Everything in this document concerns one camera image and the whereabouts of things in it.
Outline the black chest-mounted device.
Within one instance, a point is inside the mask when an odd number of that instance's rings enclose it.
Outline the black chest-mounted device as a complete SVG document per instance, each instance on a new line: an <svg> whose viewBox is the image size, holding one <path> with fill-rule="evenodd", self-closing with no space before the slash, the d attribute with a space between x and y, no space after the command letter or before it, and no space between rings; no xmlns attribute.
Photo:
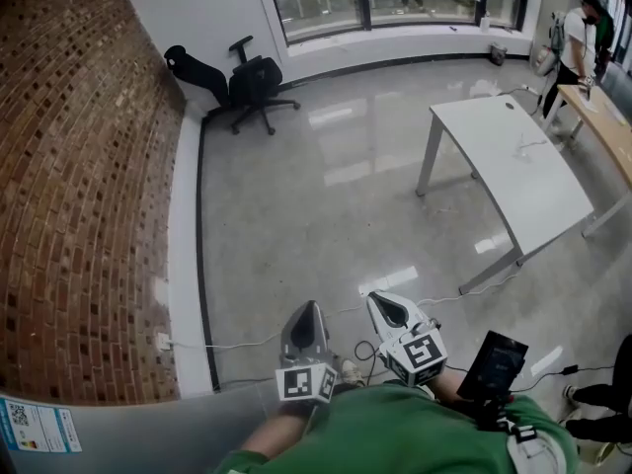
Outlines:
<svg viewBox="0 0 632 474"><path fill-rule="evenodd" d="M513 425L506 406L513 400L511 386L520 374L528 346L489 331L460 384L457 395L463 411L486 432L510 433Z"/></svg>

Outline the person's right forearm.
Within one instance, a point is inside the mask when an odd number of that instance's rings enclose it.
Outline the person's right forearm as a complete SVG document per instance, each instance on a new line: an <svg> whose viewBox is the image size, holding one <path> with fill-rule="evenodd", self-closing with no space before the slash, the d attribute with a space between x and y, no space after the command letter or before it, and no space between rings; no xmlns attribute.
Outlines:
<svg viewBox="0 0 632 474"><path fill-rule="evenodd" d="M434 398L443 406L469 403L471 399L464 399L458 394L466 374L465 370L447 367L441 374L428 381L426 386L433 393Z"/></svg>

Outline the white rectangular table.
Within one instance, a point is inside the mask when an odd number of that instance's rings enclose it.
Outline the white rectangular table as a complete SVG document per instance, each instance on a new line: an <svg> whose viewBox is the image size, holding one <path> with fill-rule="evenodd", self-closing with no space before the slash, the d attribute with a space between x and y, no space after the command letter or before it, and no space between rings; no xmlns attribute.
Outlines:
<svg viewBox="0 0 632 474"><path fill-rule="evenodd" d="M505 102L514 105L510 110ZM510 95L434 104L432 123L416 194L432 188L440 141L449 136L480 181L503 220L512 248L487 269L460 285L466 295L512 266L522 265L593 213L576 175L532 117ZM528 148L529 163L513 158L520 136L546 136Z"/></svg>

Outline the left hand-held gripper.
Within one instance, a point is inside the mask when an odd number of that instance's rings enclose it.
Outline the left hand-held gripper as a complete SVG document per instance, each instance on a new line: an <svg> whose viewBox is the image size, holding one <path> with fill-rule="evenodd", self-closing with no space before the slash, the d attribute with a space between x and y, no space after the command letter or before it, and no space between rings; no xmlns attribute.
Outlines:
<svg viewBox="0 0 632 474"><path fill-rule="evenodd" d="M339 378L338 356L328 354L325 315L315 300L300 305L281 332L276 388L281 402L329 404ZM302 351L308 356L295 357Z"/></svg>

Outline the person's left shoe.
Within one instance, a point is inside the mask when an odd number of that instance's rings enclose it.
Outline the person's left shoe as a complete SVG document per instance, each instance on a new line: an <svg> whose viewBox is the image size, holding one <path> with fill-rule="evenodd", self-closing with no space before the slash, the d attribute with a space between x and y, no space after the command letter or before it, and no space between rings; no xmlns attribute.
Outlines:
<svg viewBox="0 0 632 474"><path fill-rule="evenodd" d="M344 384L361 387L365 385L364 377L359 367L349 358L344 358L340 364L341 380Z"/></svg>

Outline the wooden rectangular table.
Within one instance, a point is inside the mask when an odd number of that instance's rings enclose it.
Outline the wooden rectangular table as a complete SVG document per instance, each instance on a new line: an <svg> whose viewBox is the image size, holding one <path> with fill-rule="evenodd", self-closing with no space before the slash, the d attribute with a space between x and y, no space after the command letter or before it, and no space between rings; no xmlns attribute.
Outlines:
<svg viewBox="0 0 632 474"><path fill-rule="evenodd" d="M632 125L598 86L591 87L589 94L583 94L579 85L561 85L556 101L566 102L577 113L579 123L573 133L577 133L583 125L591 130L608 153L627 188L609 210L582 231L583 237L587 238L623 207L632 204Z"/></svg>

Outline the black office chair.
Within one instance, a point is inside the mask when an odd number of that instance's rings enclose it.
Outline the black office chair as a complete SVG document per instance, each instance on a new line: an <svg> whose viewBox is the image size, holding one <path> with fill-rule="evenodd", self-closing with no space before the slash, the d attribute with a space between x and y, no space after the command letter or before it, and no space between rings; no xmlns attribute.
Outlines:
<svg viewBox="0 0 632 474"><path fill-rule="evenodd" d="M237 65L230 77L226 77L219 69L212 67L187 53L181 45L173 45L164 53L167 68L179 80L203 88L210 92L218 106L211 109L202 119L212 119L239 110L240 116L231 122L230 129L238 134L242 123L254 114L262 117L269 135L276 129L271 126L267 109L270 107L291 106L301 109L295 100L280 99L277 95L282 84L282 73L277 63L270 57L261 55L248 58L245 45L253 38L246 36L228 48L238 55Z"/></svg>

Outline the black framed window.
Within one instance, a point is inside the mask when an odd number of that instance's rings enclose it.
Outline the black framed window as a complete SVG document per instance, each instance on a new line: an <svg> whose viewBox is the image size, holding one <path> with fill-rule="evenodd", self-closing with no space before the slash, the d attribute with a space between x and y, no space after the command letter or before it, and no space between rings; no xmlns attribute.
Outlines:
<svg viewBox="0 0 632 474"><path fill-rule="evenodd" d="M376 28L448 25L520 30L527 0L274 0L287 44Z"/></svg>

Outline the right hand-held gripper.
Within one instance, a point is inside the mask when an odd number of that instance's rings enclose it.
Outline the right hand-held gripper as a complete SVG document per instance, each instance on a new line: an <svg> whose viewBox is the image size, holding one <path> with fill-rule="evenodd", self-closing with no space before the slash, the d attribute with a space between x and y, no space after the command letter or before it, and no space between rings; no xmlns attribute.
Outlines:
<svg viewBox="0 0 632 474"><path fill-rule="evenodd" d="M448 355L439 326L414 301L374 290L366 307L385 366L405 386L423 386L442 373Z"/></svg>

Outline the label sticker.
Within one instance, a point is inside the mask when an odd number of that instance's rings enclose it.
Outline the label sticker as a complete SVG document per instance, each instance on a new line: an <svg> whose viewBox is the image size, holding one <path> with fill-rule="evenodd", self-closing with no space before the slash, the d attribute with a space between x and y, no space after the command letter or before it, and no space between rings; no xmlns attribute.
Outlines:
<svg viewBox="0 0 632 474"><path fill-rule="evenodd" d="M69 408L0 398L0 434L7 448L35 453L83 451Z"/></svg>

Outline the person's left forearm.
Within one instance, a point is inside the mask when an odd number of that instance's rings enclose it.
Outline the person's left forearm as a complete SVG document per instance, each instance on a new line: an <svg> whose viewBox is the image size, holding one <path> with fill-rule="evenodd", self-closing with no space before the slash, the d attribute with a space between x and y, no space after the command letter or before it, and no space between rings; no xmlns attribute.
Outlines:
<svg viewBox="0 0 632 474"><path fill-rule="evenodd" d="M284 402L243 443L241 450L273 459L296 445L317 409L311 401Z"/></svg>

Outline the person's green shirt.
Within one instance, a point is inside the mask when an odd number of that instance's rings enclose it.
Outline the person's green shirt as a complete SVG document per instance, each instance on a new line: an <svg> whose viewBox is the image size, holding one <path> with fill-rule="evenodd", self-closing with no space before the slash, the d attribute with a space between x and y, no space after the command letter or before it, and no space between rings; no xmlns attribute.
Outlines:
<svg viewBox="0 0 632 474"><path fill-rule="evenodd" d="M508 406L533 427L535 450L506 432L484 432L422 389L393 382L350 389L317 411L301 440L273 459L238 449L212 474L576 474L569 433L532 399Z"/></svg>

